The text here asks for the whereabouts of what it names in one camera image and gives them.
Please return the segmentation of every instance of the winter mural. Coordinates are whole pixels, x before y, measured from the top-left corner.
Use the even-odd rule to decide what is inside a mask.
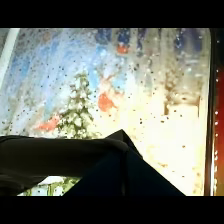
[[[91,139],[124,129],[173,185],[203,195],[209,69],[207,28],[22,28],[0,134]],[[24,194],[62,195],[78,181],[49,178]]]

